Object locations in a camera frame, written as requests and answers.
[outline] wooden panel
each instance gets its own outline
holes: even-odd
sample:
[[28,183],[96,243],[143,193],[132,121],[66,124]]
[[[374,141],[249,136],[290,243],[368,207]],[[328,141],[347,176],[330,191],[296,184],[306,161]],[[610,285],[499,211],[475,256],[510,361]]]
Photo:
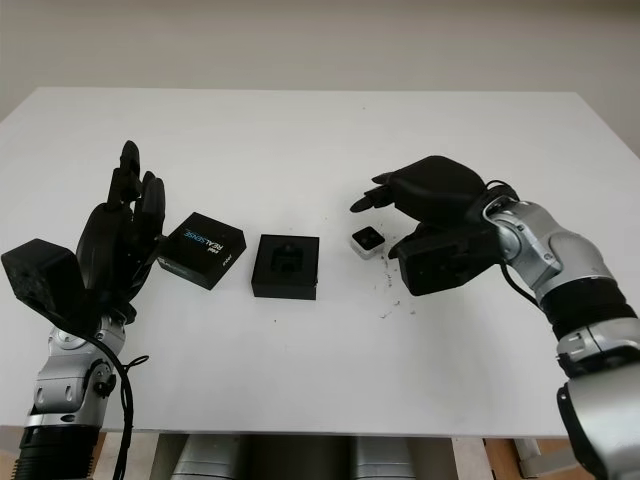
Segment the wooden panel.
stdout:
[[[540,451],[553,452],[569,447],[569,441],[563,439],[538,440]],[[518,454],[513,440],[510,439],[487,439],[487,456],[493,469],[496,480],[518,480],[522,478],[518,470]],[[545,475],[545,480],[592,480],[593,476],[587,473],[582,467],[577,466],[564,472]]]

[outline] small camera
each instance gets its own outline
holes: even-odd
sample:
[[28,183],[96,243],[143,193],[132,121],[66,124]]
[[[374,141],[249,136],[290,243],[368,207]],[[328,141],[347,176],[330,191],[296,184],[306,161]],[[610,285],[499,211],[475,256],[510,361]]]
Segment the small camera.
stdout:
[[375,228],[366,227],[351,235],[351,247],[367,260],[382,253],[384,237]]

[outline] black box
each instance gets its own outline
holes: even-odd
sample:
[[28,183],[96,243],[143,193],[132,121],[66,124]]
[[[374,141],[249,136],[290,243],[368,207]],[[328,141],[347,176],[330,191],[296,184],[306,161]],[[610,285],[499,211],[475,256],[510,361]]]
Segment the black box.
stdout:
[[256,297],[315,300],[318,237],[262,235],[251,286]]
[[211,290],[246,248],[242,230],[194,212],[162,244],[158,263]]

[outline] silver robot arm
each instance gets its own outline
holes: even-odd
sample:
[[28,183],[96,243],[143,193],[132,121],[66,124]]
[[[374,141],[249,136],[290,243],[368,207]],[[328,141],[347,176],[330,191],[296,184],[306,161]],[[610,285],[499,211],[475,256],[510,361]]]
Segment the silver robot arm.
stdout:
[[533,203],[501,197],[483,216],[558,338],[569,380],[557,400],[576,458],[597,478],[640,479],[640,320],[602,255]]

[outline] realsense box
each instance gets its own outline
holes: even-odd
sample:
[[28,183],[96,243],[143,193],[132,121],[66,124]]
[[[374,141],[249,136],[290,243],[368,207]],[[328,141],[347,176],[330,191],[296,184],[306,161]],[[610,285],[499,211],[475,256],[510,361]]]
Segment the realsense box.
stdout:
[[158,263],[211,290],[246,248],[242,230],[194,212],[162,244]]

